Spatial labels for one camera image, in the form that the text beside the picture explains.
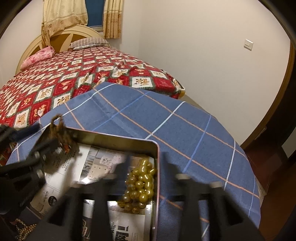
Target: pink floral towel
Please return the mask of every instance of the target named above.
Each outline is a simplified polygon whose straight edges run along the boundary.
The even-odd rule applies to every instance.
[[[36,54],[25,59],[22,63],[20,70],[24,70],[42,60],[50,59],[54,56],[54,48],[52,46],[48,46],[39,50]]]

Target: pile of gold beads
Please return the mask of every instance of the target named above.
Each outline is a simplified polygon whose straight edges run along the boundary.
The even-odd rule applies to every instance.
[[[156,169],[147,159],[142,159],[139,165],[128,173],[125,181],[127,190],[122,199],[117,202],[118,206],[125,211],[139,214],[141,208],[145,208],[153,197],[153,176]]]

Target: beige curtain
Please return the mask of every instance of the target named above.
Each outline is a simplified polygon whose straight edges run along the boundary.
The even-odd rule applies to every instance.
[[[121,38],[123,0],[106,0],[103,29],[106,39]]]
[[[44,0],[42,46],[50,46],[50,37],[58,31],[87,22],[85,0]]]

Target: wooden headboard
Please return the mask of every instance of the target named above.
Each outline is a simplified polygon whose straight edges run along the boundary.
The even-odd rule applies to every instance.
[[[63,31],[57,32],[50,38],[51,46],[54,48],[56,53],[60,53],[63,51],[67,51],[70,43],[84,38],[91,38],[91,37],[103,37],[97,31],[83,26],[83,25],[76,25],[74,27],[65,29]],[[17,65],[17,70],[15,74],[20,72],[20,66],[22,65],[23,61],[38,52],[42,49],[41,44],[41,35],[39,35],[26,49],[23,53],[20,61]]]

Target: light switch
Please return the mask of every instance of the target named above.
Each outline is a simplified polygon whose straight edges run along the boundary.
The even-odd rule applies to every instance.
[[[247,39],[246,39],[246,40],[244,41],[244,47],[247,48],[247,49],[249,49],[249,50],[251,50],[251,51],[252,51],[252,48],[253,48],[253,44],[254,44],[254,43],[251,42],[250,40],[247,40]]]

